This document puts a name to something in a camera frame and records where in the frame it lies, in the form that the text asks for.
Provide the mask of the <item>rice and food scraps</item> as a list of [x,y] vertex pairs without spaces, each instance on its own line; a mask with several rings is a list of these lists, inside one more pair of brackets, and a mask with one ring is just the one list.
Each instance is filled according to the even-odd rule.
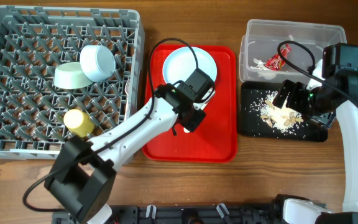
[[257,96],[250,104],[250,112],[256,114],[258,125],[266,124],[268,132],[283,137],[297,136],[298,132],[309,127],[299,112],[285,105],[282,108],[273,105],[278,91],[268,90],[265,93],[265,96]]

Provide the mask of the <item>white paper napkin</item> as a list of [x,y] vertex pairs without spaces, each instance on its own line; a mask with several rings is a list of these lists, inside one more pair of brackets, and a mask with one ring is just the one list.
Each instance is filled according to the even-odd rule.
[[265,66],[265,63],[263,61],[254,58],[253,62],[255,63],[255,66],[250,66],[250,68],[256,70],[259,77],[262,77],[266,80],[271,80],[277,76],[277,74],[274,73],[273,70]]

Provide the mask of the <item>red snack wrapper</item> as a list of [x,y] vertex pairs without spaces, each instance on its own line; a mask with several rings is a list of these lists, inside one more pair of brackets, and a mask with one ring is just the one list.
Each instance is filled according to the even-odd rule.
[[[284,56],[284,58],[288,58],[288,54],[291,52],[291,47],[288,44],[284,44],[280,47],[280,53]],[[279,54],[275,54],[273,57],[268,59],[264,63],[264,67],[273,70],[279,71],[285,65],[284,60],[279,56]]]

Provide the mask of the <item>light blue round plate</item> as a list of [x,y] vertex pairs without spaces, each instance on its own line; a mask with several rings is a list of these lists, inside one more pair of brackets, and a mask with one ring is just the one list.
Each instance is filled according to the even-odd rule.
[[[214,82],[217,77],[217,65],[212,56],[207,51],[192,47],[198,61],[198,68],[205,72]],[[165,83],[174,84],[187,78],[196,69],[196,63],[192,51],[188,47],[181,47],[168,55],[163,63],[162,75]]]

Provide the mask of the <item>light blue plastic bowl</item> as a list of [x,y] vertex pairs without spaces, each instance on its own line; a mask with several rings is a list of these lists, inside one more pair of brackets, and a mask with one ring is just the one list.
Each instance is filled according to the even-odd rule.
[[116,62],[112,52],[103,45],[86,45],[80,52],[80,65],[84,74],[95,83],[113,75]]

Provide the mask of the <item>yellow plastic cup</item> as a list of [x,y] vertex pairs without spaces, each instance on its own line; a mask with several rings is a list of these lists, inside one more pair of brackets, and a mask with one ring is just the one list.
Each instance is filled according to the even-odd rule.
[[87,137],[94,129],[90,116],[78,109],[68,110],[63,116],[63,123],[68,130],[79,137]]

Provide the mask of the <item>green plastic saucer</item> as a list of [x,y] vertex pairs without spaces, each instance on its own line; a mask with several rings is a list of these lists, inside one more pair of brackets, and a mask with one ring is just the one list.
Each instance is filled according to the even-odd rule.
[[53,84],[62,89],[84,88],[93,82],[83,72],[80,62],[63,63],[56,67]]

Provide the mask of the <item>white plastic fork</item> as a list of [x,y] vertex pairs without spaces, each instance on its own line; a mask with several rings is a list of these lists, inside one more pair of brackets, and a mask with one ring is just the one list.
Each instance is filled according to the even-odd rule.
[[124,91],[126,93],[126,96],[127,96],[127,101],[130,100],[131,98],[131,94],[130,94],[130,84],[131,84],[131,80],[128,80],[126,81],[126,85],[124,87]]

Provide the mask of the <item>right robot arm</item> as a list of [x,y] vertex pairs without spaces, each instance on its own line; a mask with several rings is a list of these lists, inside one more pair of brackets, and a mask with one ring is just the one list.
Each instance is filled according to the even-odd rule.
[[278,57],[297,72],[320,82],[320,86],[310,90],[302,83],[285,80],[273,103],[313,119],[326,113],[336,115],[344,147],[346,186],[339,213],[307,199],[280,196],[275,218],[284,223],[358,223],[358,46],[337,43],[325,47],[321,76],[316,77],[315,64],[303,70],[285,58],[281,49],[288,43],[279,43]]

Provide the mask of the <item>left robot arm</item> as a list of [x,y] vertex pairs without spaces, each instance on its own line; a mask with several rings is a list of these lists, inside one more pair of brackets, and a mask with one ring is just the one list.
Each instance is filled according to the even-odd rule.
[[104,223],[117,171],[142,146],[176,124],[193,132],[206,113],[194,107],[215,89],[214,80],[195,69],[185,80],[159,85],[147,104],[112,130],[84,141],[69,139],[44,187],[78,223]]

